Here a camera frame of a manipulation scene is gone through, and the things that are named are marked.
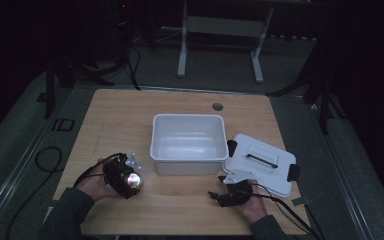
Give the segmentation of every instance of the white plastic box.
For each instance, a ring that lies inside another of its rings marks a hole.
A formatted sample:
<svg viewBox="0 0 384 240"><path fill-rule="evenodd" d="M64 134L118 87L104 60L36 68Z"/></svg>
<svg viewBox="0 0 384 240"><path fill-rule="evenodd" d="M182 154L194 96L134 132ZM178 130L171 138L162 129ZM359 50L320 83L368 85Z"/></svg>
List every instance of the white plastic box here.
<svg viewBox="0 0 384 240"><path fill-rule="evenodd" d="M156 115L150 155L158 174L217 174L229 155L223 118L206 114Z"/></svg>

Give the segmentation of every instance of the table top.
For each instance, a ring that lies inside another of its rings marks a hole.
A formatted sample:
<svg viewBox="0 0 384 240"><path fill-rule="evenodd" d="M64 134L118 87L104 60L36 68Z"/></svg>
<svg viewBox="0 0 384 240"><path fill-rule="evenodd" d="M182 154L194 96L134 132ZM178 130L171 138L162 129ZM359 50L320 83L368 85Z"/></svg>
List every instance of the table top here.
<svg viewBox="0 0 384 240"><path fill-rule="evenodd" d="M223 105L215 111L214 103ZM136 154L144 179L141 192L126 200L100 200L82 224L84 234L123 235L249 235L248 224L233 208L221 208L208 191L223 193L217 175L158 175L150 157L152 121L160 113L218 114L226 137L243 133L285 149L270 100L265 96L225 93L97 90L58 184L54 199L99 158L123 152ZM300 197L293 182L284 199L308 223L305 208L294 206ZM270 200L264 200L287 234L304 234Z"/></svg>

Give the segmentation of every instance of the dark sleeve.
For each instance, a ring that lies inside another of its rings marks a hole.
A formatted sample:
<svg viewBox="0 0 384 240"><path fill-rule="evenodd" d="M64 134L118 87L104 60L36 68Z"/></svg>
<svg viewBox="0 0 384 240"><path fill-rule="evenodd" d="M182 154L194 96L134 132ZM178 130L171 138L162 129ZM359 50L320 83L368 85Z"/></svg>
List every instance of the dark sleeve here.
<svg viewBox="0 0 384 240"><path fill-rule="evenodd" d="M257 240L288 239L288 235L282 231L273 215L263 217L251 224L251 231Z"/></svg>
<svg viewBox="0 0 384 240"><path fill-rule="evenodd" d="M81 239L80 224L94 204L86 193L67 188L43 223L38 239Z"/></svg>

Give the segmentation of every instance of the hand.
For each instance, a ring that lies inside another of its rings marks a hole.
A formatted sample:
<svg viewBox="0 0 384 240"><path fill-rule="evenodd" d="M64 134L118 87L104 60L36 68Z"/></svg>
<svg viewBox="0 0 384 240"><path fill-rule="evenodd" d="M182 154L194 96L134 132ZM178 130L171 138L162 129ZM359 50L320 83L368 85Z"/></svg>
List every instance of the hand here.
<svg viewBox="0 0 384 240"><path fill-rule="evenodd" d="M95 202L106 197L119 197L118 193L104 181L104 164L96 166L89 175L98 176L85 177L76 188L89 195Z"/></svg>
<svg viewBox="0 0 384 240"><path fill-rule="evenodd" d="M248 180L252 185L252 191L258 194L258 186L256 180ZM261 197L252 196L247 203L239 206L235 206L239 213L245 218L245 220L252 224L261 218L267 216L266 206L264 205Z"/></svg>

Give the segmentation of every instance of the white desk frame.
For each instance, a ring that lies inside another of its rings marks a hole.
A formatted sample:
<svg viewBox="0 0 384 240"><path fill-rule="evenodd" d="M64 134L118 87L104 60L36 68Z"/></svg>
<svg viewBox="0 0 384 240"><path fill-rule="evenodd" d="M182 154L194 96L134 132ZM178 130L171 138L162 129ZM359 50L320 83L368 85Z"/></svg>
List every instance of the white desk frame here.
<svg viewBox="0 0 384 240"><path fill-rule="evenodd" d="M209 34L224 34L232 36L257 37L259 39L257 48L251 51L252 66L254 68L255 80L263 82L258 56L261 52L264 39L273 15L273 8L270 8L265 21L249 21L224 18L210 18L199 16L188 16L187 0L183 1L183 22L182 22L182 46L180 49L179 66L177 76L184 77L186 72L187 43L186 35L188 32L200 32Z"/></svg>

